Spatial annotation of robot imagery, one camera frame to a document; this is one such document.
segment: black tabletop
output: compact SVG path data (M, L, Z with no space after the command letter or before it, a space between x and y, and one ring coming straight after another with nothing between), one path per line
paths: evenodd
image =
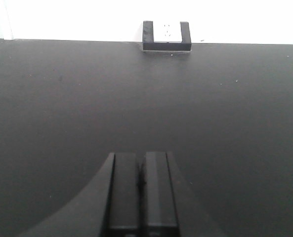
M146 151L174 152L228 236L293 237L293 45L0 40L0 237Z

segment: dark gray surface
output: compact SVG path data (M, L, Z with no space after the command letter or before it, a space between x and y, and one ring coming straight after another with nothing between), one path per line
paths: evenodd
M293 237L293 45L0 40L0 237L61 208L109 152L155 150L229 236Z
M169 168L178 226L181 237L226 237L218 224L202 207L190 184L180 173L172 152L165 154Z
M86 187L58 212L19 237L100 237L104 236L109 210L115 154Z

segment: electrical outlet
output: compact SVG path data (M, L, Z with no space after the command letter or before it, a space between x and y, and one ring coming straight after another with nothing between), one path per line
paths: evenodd
M153 22L154 42L181 43L180 22Z

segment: outlet cover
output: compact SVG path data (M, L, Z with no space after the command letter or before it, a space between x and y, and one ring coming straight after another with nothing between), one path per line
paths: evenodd
M154 42L181 43L180 22L153 22Z

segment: black plastic guide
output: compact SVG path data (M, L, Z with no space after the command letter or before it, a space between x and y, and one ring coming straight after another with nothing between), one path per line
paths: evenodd
M154 42L153 21L143 22L143 50L145 51L190 51L191 37L188 22L180 22L181 43Z
M172 153L110 153L67 205L20 237L225 237Z

